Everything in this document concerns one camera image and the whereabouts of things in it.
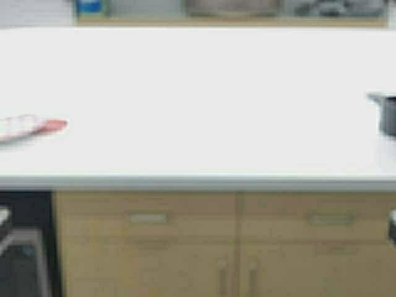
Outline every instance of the red and white towel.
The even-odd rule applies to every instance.
[[[0,142],[6,142],[36,133],[48,133],[63,129],[67,122],[60,119],[43,119],[24,114],[0,119]]]

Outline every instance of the wooden cabinet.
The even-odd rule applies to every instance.
[[[386,296],[390,194],[245,194],[240,297]]]
[[[229,297],[234,194],[58,193],[66,296]]]
[[[66,297],[392,292],[392,194],[61,192]]]
[[[395,273],[386,244],[244,244],[240,297],[387,296]]]

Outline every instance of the blue container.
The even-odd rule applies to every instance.
[[[102,0],[77,0],[77,9],[80,14],[95,14],[103,10]]]

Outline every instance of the countertop edge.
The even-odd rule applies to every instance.
[[[396,192],[396,178],[0,177],[0,190]]]

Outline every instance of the drawer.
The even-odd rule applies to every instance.
[[[235,215],[232,193],[160,192],[59,192],[60,212],[65,215],[122,215],[166,212],[170,214]]]
[[[388,193],[268,193],[245,194],[244,215],[289,215],[310,213],[352,214],[382,218],[396,209],[396,195]]]
[[[58,196],[65,236],[235,237],[233,194],[81,193]]]
[[[241,220],[245,241],[387,240],[391,195],[251,194]]]
[[[354,219],[345,225],[343,222],[337,224],[312,224],[302,218],[248,217],[242,220],[241,237],[244,241],[387,241],[386,218]]]

